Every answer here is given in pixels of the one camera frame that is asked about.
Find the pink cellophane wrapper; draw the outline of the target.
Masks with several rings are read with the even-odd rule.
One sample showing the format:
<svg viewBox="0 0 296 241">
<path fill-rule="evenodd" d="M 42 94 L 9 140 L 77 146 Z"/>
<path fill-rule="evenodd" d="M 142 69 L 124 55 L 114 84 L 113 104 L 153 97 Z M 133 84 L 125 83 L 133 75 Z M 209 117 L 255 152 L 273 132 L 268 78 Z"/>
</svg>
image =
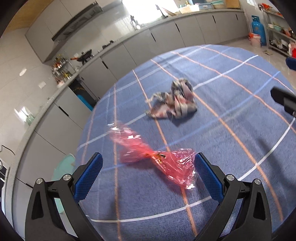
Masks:
<svg viewBox="0 0 296 241">
<path fill-rule="evenodd" d="M 156 151 L 142 139 L 141 135 L 128 126 L 122 123 L 112 123 L 109 126 L 109 137 L 113 143 L 119 145 L 122 163 L 135 163 L 148 159 L 169 180 L 180 187 L 188 190 L 196 187 L 197 172 L 194 167 L 196 152 L 194 150 Z"/>
</svg>

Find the plaid cloth rag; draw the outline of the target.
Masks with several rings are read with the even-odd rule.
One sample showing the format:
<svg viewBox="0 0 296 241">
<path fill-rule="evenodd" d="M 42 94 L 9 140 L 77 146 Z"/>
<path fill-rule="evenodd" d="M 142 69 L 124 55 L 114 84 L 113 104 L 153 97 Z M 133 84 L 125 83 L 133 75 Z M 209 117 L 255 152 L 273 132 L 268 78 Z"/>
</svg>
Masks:
<svg viewBox="0 0 296 241">
<path fill-rule="evenodd" d="M 186 78 L 174 80 L 169 92 L 156 92 L 147 103 L 153 101 L 153 107 L 146 111 L 151 118 L 180 119 L 195 113 L 198 109 L 194 101 L 193 87 Z"/>
</svg>

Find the teal trash bin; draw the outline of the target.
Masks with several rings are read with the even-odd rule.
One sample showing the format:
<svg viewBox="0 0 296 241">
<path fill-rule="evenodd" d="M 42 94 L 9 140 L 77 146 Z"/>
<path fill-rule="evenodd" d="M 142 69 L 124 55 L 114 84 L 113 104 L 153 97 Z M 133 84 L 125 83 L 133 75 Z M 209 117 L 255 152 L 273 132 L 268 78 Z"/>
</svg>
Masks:
<svg viewBox="0 0 296 241">
<path fill-rule="evenodd" d="M 60 180 L 65 174 L 73 174 L 75 167 L 75 156 L 68 154 L 53 171 L 52 181 Z M 60 214 L 64 213 L 62 202 L 59 198 L 55 198 L 55 204 Z"/>
</svg>

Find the kitchen faucet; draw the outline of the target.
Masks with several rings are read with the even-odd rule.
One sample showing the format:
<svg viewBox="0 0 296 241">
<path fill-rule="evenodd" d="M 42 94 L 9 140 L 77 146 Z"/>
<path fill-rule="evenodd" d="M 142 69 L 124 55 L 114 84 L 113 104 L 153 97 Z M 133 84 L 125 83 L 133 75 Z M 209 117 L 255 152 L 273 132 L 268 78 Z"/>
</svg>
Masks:
<svg viewBox="0 0 296 241">
<path fill-rule="evenodd" d="M 156 4 L 156 8 L 158 11 L 160 11 L 161 15 L 162 15 L 162 18 L 165 19 L 167 16 L 164 15 L 164 13 L 162 12 L 162 9 Z"/>
</svg>

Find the metal storage shelf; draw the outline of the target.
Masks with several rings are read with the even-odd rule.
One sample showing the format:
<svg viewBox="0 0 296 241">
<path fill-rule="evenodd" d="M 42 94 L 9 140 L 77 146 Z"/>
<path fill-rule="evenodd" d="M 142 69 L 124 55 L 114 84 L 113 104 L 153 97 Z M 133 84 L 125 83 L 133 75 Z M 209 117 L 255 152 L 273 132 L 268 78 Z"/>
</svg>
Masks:
<svg viewBox="0 0 296 241">
<path fill-rule="evenodd" d="M 287 57 L 295 57 L 295 33 L 283 15 L 271 4 L 260 3 L 258 7 L 263 15 L 269 49 Z"/>
</svg>

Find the white pink bucket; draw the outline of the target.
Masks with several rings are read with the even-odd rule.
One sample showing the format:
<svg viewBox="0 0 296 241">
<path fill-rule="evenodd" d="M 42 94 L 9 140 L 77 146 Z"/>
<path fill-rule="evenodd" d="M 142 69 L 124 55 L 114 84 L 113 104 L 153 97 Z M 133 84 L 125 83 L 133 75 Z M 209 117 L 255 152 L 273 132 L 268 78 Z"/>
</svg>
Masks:
<svg viewBox="0 0 296 241">
<path fill-rule="evenodd" d="M 259 34 L 249 33 L 248 39 L 250 40 L 251 46 L 255 48 L 261 47 L 261 36 Z"/>
</svg>

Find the blue gas cylinder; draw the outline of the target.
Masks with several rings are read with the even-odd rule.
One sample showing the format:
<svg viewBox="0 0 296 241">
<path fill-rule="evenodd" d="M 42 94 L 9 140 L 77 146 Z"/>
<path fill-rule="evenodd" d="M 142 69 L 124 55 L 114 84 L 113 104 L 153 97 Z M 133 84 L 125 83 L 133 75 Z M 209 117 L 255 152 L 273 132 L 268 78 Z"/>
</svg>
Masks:
<svg viewBox="0 0 296 241">
<path fill-rule="evenodd" d="M 259 16 L 251 16 L 252 17 L 252 30 L 254 34 L 260 35 L 260 41 L 263 46 L 266 46 L 266 35 L 265 35 L 265 29 L 262 25 Z"/>
</svg>

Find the grey cabinets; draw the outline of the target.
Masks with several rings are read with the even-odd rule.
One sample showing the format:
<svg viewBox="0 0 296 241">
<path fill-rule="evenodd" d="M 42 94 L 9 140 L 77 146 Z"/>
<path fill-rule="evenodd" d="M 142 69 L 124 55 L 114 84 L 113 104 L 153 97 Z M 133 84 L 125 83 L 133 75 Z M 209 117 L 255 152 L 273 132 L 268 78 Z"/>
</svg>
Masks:
<svg viewBox="0 0 296 241">
<path fill-rule="evenodd" d="M 100 100 L 120 78 L 152 57 L 182 47 L 226 43 L 245 37 L 247 31 L 247 20 L 241 9 L 197 11 L 157 21 L 130 33 L 81 67 L 44 104 L 18 146 L 8 176 L 5 202 L 6 216 L 15 230 L 20 235 L 25 233 L 31 190 L 18 174 L 24 161 L 23 154 L 34 150 L 32 141 L 38 135 L 36 128 L 46 122 L 50 110 L 56 111 L 58 128 L 53 134 L 64 132 L 62 145 L 59 147 L 56 139 L 49 138 L 49 126 L 45 126 L 45 135 L 40 140 L 45 150 L 53 149 L 54 155 L 61 157 L 75 152 L 78 138 L 90 116 L 90 111 L 70 89 L 75 79 L 81 77 L 87 92 Z"/>
<path fill-rule="evenodd" d="M 75 15 L 93 2 L 98 3 L 102 7 L 103 13 L 122 3 L 122 1 L 55 0 L 42 11 L 25 34 L 31 48 L 42 63 L 49 61 L 67 42 L 67 40 L 53 42 L 52 37 Z"/>
</svg>

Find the black silver microwave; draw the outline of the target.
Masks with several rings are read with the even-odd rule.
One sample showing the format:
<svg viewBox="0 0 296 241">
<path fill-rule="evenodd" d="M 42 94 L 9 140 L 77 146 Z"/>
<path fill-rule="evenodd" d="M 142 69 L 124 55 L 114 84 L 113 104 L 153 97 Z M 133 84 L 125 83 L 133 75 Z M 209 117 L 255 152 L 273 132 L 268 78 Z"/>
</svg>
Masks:
<svg viewBox="0 0 296 241">
<path fill-rule="evenodd" d="M 1 188 L 1 210 L 4 214 L 6 214 L 5 211 L 5 193 L 6 193 L 6 183 L 8 180 L 8 175 L 10 171 L 10 167 L 1 159 L 0 160 L 0 188 Z"/>
</svg>

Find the blue plaid tablecloth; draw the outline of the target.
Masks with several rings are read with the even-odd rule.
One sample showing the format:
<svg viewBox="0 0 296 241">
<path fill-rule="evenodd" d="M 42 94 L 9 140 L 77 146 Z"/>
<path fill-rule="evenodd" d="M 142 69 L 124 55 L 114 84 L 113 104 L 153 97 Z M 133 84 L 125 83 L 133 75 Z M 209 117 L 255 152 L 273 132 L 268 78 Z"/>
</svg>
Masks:
<svg viewBox="0 0 296 241">
<path fill-rule="evenodd" d="M 186 78 L 197 111 L 179 120 L 145 115 L 147 100 Z M 133 69 L 93 109 L 77 148 L 81 165 L 99 152 L 103 168 L 80 205 L 105 240 L 193 240 L 214 212 L 201 180 L 182 190 L 151 160 L 120 161 L 110 124 L 126 124 L 156 151 L 190 148 L 238 180 L 262 181 L 276 230 L 295 208 L 295 120 L 270 95 L 294 93 L 284 75 L 245 49 L 177 49 Z"/>
</svg>

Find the wooden cutting board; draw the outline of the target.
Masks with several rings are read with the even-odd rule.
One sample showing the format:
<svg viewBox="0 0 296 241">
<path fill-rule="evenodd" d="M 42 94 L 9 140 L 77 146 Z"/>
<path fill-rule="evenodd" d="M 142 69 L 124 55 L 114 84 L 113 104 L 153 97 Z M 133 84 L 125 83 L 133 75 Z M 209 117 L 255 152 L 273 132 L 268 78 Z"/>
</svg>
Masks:
<svg viewBox="0 0 296 241">
<path fill-rule="evenodd" d="M 225 0 L 225 5 L 228 9 L 240 9 L 239 0 Z"/>
</svg>

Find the green ceramic teapot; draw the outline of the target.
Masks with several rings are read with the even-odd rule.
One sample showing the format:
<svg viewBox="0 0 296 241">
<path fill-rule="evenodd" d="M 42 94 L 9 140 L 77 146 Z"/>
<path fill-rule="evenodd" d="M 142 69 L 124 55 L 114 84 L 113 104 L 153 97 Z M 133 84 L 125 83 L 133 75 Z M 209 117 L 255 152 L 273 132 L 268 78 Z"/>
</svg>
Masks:
<svg viewBox="0 0 296 241">
<path fill-rule="evenodd" d="M 27 125 L 30 126 L 33 123 L 34 119 L 35 119 L 34 115 L 32 114 L 27 115 L 27 118 L 26 118 Z"/>
</svg>

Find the spice rack with bottles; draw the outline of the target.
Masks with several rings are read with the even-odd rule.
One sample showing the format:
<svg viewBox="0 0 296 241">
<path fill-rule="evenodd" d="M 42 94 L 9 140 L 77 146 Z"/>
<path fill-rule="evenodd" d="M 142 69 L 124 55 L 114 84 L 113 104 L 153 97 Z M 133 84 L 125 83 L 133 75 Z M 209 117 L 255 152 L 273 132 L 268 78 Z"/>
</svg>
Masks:
<svg viewBox="0 0 296 241">
<path fill-rule="evenodd" d="M 57 85 L 64 84 L 76 73 L 70 60 L 62 55 L 55 57 L 51 71 Z"/>
</svg>

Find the black wok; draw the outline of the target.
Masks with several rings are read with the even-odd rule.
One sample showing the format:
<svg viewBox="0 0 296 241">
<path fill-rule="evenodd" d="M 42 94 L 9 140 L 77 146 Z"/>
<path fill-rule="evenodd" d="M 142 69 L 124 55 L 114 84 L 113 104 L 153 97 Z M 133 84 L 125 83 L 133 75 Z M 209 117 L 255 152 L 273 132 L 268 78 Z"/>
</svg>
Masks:
<svg viewBox="0 0 296 241">
<path fill-rule="evenodd" d="M 92 58 L 93 58 L 92 49 L 90 49 L 85 53 L 82 52 L 81 55 L 78 56 L 78 57 L 72 57 L 70 60 L 76 60 L 78 62 L 81 62 L 82 65 L 84 65 L 85 63 L 87 63 Z"/>
</svg>

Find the black range hood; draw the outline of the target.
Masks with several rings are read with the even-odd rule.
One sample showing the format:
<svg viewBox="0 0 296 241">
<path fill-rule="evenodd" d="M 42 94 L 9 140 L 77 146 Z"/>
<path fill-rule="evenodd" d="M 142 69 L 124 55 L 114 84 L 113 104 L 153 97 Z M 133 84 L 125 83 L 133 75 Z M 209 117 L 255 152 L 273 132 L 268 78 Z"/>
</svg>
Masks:
<svg viewBox="0 0 296 241">
<path fill-rule="evenodd" d="M 103 13 L 102 7 L 93 2 L 77 15 L 75 15 L 70 21 L 68 21 L 53 37 L 53 42 L 61 42 L 68 40 L 73 34 L 75 34 L 86 23 L 90 22 L 93 18 Z"/>
</svg>

